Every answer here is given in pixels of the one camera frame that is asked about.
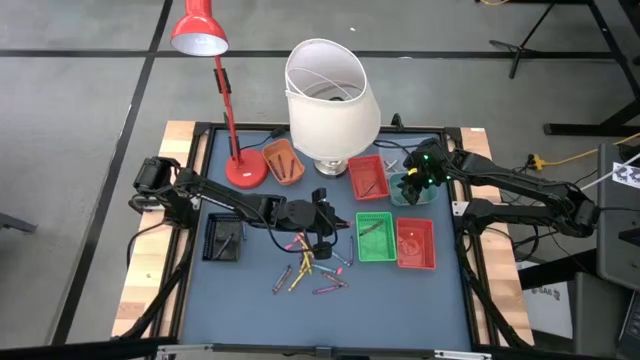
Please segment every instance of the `blue table surface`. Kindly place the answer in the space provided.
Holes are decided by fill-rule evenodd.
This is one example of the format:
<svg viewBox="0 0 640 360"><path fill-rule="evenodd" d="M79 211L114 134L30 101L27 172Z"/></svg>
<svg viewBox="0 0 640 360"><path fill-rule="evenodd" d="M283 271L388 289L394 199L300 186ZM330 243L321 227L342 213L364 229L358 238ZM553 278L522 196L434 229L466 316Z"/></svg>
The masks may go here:
<svg viewBox="0 0 640 360"><path fill-rule="evenodd" d="M239 138L241 145L248 145L259 143L267 135L264 131L242 131ZM228 136L227 131L216 132L207 176L232 187L224 171L229 158ZM436 135L380 134L379 138L406 142L429 136ZM372 146L364 154L378 152ZM313 190L325 187L327 200L346 220L354 221L356 212L371 211L391 212L394 222L398 217L430 219L434 224L437 269L402 269L395 262L362 263L356 248L354 265L344 268L341 276L349 283L348 288L312 295L312 290L332 285L314 271L293 292L288 292L297 273L298 255L276 248L266 230L246 227L247 241L242 244L238 262L201 260L206 217L212 212L226 212L217 205L203 203L180 342L469 351L469 328L446 187L438 188L435 201L421 206L396 207L389 198L360 202L353 195L349 174L328 180L316 173L311 159L300 152L298 156L306 167L300 181L284 187L270 174L259 187L244 192L310 201ZM283 245L292 242L291 233L274 234ZM335 249L348 257L349 237L356 238L355 226L338 234ZM342 266L336 259L319 263ZM277 295L272 295L274 282L288 264L294 268L292 277Z"/></svg>

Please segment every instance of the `desk lamp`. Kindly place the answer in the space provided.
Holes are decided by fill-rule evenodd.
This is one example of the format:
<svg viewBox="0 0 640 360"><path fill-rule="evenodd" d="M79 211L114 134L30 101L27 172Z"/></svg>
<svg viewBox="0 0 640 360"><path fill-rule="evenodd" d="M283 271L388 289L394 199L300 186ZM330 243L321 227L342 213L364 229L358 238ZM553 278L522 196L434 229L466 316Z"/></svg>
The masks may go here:
<svg viewBox="0 0 640 360"><path fill-rule="evenodd" d="M347 48L325 39L298 44L285 67L293 146L337 177L380 130L380 109L362 64Z"/></svg>
<svg viewBox="0 0 640 360"><path fill-rule="evenodd" d="M229 49L229 42L220 24L211 16L211 0L185 0L185 15L173 28L171 45L188 55L215 56L219 88L227 110L225 118L228 114L231 132L231 157L225 166L227 179L242 189L251 189L260 185L267 177L267 164L259 151L240 150L229 98L230 91L220 60L220 54Z"/></svg>

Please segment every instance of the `lamp base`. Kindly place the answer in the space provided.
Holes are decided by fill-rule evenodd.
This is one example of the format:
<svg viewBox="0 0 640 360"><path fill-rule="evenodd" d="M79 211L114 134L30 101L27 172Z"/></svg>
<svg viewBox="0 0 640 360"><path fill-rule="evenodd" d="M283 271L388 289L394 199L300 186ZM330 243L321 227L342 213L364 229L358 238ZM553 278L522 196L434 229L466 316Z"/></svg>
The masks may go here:
<svg viewBox="0 0 640 360"><path fill-rule="evenodd" d="M225 173L229 182L241 189L253 189L267 178L269 169L262 154L253 149L240 151L242 164L237 164L233 157L227 160Z"/></svg>
<svg viewBox="0 0 640 360"><path fill-rule="evenodd" d="M347 160L341 160L341 161L313 160L313 164L316 166L316 170L318 170L318 172L321 175L329 178L337 178L344 175L348 167Z"/></svg>

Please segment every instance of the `green tray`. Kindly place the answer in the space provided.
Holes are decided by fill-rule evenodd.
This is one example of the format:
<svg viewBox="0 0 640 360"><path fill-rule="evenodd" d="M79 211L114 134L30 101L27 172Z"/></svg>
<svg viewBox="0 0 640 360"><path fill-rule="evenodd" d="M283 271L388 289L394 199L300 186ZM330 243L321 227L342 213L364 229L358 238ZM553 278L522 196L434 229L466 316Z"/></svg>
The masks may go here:
<svg viewBox="0 0 640 360"><path fill-rule="evenodd" d="M380 221L382 224L373 231L360 235ZM391 213L357 213L356 228L358 229L358 258L360 261L396 261L396 238Z"/></svg>

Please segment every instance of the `gray floor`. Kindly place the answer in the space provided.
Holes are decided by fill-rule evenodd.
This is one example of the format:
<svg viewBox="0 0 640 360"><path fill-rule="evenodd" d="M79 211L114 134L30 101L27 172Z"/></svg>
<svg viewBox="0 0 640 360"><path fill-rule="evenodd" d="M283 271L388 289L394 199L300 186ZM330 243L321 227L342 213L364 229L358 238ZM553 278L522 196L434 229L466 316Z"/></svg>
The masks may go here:
<svg viewBox="0 0 640 360"><path fill-rule="evenodd" d="M640 54L616 1L598 1L627 56ZM160 49L182 14L175 1ZM0 49L145 50L160 0L0 2ZM326 37L353 50L492 51L488 40L519 42L542 5L487 7L472 0L220 0L214 14L233 50L284 50ZM585 7L557 6L530 43L540 50L604 51ZM286 122L285 59L224 59L239 122ZM36 234L0 232L0 347L42 344L126 117L143 59L0 58L0 212L39 224ZM632 99L608 61L509 62L362 59L384 119L406 124L485 127L494 159L564 158L609 141L547 137L545 122L597 123ZM126 202L141 160L156 154L167 120L220 121L222 103L210 59L156 60L78 308L70 341L106 339L125 277L125 246L139 216ZM548 168L575 180L596 167L587 158ZM512 227L514 237L530 235ZM569 252L592 239L558 237ZM543 242L536 256L564 256Z"/></svg>

